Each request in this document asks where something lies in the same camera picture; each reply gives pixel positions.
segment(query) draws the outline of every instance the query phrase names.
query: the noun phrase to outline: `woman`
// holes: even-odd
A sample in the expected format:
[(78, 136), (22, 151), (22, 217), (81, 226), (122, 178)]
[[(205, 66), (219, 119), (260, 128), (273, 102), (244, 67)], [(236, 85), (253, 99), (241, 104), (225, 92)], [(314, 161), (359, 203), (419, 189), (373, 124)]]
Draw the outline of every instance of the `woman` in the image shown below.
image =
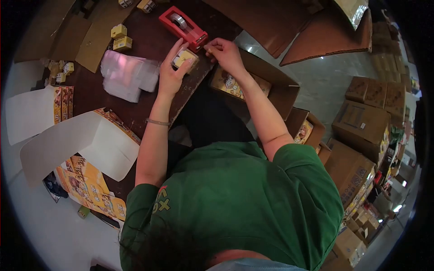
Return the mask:
[(171, 102), (191, 66), (172, 69), (181, 47), (182, 39), (161, 65), (140, 145), (120, 242), (123, 270), (318, 270), (342, 220), (339, 193), (315, 150), (294, 144), (233, 42), (217, 38), (204, 48), (242, 88), (265, 154), (206, 83), (178, 118), (193, 150), (168, 142)]

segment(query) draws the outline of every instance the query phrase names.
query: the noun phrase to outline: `wooden table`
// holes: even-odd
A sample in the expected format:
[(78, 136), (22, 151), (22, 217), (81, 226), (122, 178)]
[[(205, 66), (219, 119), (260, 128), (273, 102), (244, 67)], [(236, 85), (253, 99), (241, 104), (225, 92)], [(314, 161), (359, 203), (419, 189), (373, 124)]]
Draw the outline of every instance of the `wooden table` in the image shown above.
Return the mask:
[[(148, 14), (138, 9), (132, 12), (124, 25), (128, 29), (128, 36), (133, 39), (133, 47), (125, 54), (160, 61), (165, 59), (178, 38), (164, 28), (158, 17), (173, 5), (206, 31), (210, 39), (221, 37), (234, 40), (242, 31), (237, 24), (202, 1), (173, 0), (168, 4), (159, 4)], [(200, 61), (194, 71), (185, 76), (181, 89), (173, 100), (169, 113), (170, 121), (175, 120), (198, 85), (213, 68), (204, 50), (197, 55)], [(153, 93), (142, 91), (139, 102), (135, 104), (109, 95), (105, 92), (102, 81), (103, 77), (99, 70), (95, 74), (75, 63), (75, 71), (65, 82), (65, 85), (75, 86), (74, 116), (97, 108), (111, 108), (124, 121), (125, 126), (142, 138), (146, 127), (145, 120), (149, 117), (158, 90)], [(126, 201), (128, 193), (134, 188), (135, 164), (121, 182), (116, 182), (106, 175), (104, 178), (110, 191)]]

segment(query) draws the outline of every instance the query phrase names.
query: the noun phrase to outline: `silver bangle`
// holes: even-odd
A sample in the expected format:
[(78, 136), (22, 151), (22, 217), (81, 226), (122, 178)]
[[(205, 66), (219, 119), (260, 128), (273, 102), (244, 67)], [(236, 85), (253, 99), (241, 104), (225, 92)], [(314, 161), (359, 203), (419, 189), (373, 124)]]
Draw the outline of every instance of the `silver bangle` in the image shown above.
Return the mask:
[(153, 120), (150, 119), (150, 118), (147, 118), (147, 119), (146, 119), (146, 122), (150, 122), (150, 123), (158, 124), (158, 125), (163, 125), (163, 126), (170, 126), (170, 125), (172, 124), (171, 122), (153, 121)]

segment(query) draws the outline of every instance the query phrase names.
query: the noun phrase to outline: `white paper sheet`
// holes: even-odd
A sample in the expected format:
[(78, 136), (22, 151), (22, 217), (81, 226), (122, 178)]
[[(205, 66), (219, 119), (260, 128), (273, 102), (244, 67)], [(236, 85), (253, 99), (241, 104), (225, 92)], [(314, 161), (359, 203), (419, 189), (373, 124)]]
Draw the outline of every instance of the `white paper sheet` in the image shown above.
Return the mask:
[(6, 126), (12, 146), (54, 125), (53, 86), (25, 92), (6, 100)]
[(24, 175), (37, 186), (51, 171), (80, 153), (89, 163), (116, 181), (125, 178), (139, 145), (113, 123), (87, 112), (43, 131), (20, 151)]

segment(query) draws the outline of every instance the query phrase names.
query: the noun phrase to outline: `red tape dispenser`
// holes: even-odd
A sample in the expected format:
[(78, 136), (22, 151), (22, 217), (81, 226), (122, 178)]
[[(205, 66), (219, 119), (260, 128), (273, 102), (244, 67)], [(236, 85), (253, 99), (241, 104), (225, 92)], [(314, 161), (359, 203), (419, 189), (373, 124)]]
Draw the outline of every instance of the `red tape dispenser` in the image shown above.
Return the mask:
[(208, 34), (175, 6), (164, 12), (159, 19), (170, 32), (187, 41), (190, 44), (188, 48), (195, 53), (208, 42)]

